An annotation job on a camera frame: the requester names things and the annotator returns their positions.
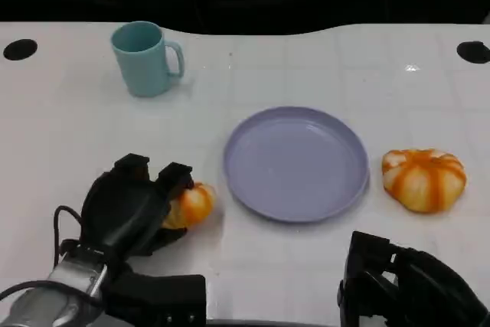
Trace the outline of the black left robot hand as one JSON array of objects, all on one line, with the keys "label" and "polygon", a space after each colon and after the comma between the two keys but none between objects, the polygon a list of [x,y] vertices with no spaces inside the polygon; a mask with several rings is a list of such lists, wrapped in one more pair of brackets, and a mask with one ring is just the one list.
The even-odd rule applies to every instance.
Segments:
[{"label": "black left robot hand", "polygon": [[149,176],[149,158],[133,153],[115,162],[91,186],[81,211],[80,244],[111,260],[147,257],[188,232],[162,224],[171,201],[193,184],[192,167],[172,162],[156,180]]}]

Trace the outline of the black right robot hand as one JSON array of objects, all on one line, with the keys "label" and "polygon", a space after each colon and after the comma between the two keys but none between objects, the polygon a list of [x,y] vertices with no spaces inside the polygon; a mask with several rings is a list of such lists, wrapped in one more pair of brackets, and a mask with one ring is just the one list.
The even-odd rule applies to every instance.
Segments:
[{"label": "black right robot hand", "polygon": [[355,231],[337,294],[340,322],[382,316],[387,326],[487,326],[468,283],[429,253]]}]

